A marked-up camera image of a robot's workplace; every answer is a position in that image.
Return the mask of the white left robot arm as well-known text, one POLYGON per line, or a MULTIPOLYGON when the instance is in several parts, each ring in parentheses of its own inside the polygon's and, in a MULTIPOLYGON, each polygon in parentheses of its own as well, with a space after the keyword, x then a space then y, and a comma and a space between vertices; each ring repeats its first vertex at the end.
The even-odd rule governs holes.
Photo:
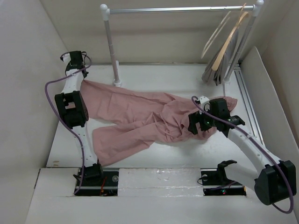
POLYGON ((55 95, 54 100, 59 117, 73 134, 81 156, 82 168, 74 177, 80 186, 91 187, 102 184, 104 173, 88 134, 89 114, 80 92, 81 84, 88 75, 86 58, 87 53, 84 51, 61 55, 60 59, 66 64, 66 81, 62 92, 55 95))

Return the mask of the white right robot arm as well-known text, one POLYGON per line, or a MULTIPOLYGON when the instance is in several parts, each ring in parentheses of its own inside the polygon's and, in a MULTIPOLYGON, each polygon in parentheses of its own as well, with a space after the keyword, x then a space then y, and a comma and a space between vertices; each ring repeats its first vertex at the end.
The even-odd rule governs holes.
POLYGON ((216 128, 237 145, 255 167, 253 171, 234 160, 224 161, 218 164, 217 181, 222 184, 231 180, 241 183, 252 189, 265 205, 275 206, 277 202, 288 198, 290 208, 286 213, 289 214, 297 194, 295 165, 275 156, 250 134, 245 122, 239 116, 230 114, 225 99, 209 100, 204 96, 193 96, 192 102, 198 111, 189 114, 188 131, 196 135, 199 130, 204 132, 216 128))

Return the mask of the pink trousers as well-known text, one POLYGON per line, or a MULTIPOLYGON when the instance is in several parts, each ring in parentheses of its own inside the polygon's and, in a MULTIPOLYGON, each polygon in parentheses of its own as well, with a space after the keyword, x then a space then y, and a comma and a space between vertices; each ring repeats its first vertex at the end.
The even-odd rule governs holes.
POLYGON ((126 159, 154 142, 207 140, 216 128, 188 131, 189 114, 197 107, 187 98, 164 92, 138 92, 84 81, 80 89, 89 117, 112 122, 93 130, 93 149, 102 166, 126 159))

